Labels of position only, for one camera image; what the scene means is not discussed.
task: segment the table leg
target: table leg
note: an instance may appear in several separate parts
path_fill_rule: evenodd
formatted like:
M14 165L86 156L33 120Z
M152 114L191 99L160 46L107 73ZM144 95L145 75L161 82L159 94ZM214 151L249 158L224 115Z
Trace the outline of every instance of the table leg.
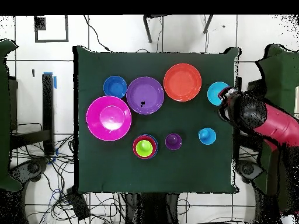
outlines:
M212 17L213 17L213 15L210 15L210 16L208 17L208 21L207 21L206 26L204 27L203 33L206 33L206 32L207 32L208 27L209 27L209 25L210 25L210 22L211 22L211 20L212 20Z
M147 17L148 15L143 16L143 22L144 22L145 30L147 31L148 42L152 43L151 33L149 31L150 29L148 28L148 24L147 24Z

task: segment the dark green tabletop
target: dark green tabletop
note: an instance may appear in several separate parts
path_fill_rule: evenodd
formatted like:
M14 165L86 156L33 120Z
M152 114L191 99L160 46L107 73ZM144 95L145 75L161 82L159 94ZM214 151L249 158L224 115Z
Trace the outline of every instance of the dark green tabletop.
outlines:
M77 47L77 53L79 191L236 192L231 185L232 128L220 120L217 107L207 99L207 89L216 81L234 85L238 48L225 54L158 54L98 53ZM166 71L178 63L191 64L201 74L202 86L194 99L178 102L165 93L157 112L140 115L131 110L129 132L114 142L101 141L89 132L86 111L95 99L104 96L103 83L108 77L121 76L129 85L138 77L150 76L163 85ZM203 145L198 139L197 132L205 127L217 133L212 145ZM165 147L165 137L173 132L182 137L182 147L176 151ZM153 159L142 160L133 153L133 141L141 134L150 134L158 141Z

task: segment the orange plate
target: orange plate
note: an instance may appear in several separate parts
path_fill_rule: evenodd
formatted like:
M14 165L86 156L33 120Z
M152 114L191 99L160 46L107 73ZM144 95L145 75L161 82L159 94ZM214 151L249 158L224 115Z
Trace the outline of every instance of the orange plate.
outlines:
M190 64L176 64L164 76L164 89L171 99L186 102L200 90L201 76Z

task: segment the light blue bowl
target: light blue bowl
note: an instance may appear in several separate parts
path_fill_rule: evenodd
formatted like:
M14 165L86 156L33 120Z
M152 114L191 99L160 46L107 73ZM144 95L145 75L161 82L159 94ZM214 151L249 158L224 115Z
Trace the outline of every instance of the light blue bowl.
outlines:
M216 140L216 132L211 128L201 129L198 135L200 142L206 145L212 144Z
M208 88L208 100L215 106L219 106L221 104L221 100L218 97L218 94L225 89L226 87L229 87L225 82L214 82L209 88Z
M127 83L120 76L110 76L105 80L103 90L105 95L122 98L127 92Z

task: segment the small blue cup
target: small blue cup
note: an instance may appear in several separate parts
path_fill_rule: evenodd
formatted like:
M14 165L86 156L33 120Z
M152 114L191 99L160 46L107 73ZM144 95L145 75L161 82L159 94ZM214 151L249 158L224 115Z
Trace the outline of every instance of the small blue cup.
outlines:
M216 132L211 128L201 129L198 135L200 142L206 145L212 144L216 140Z

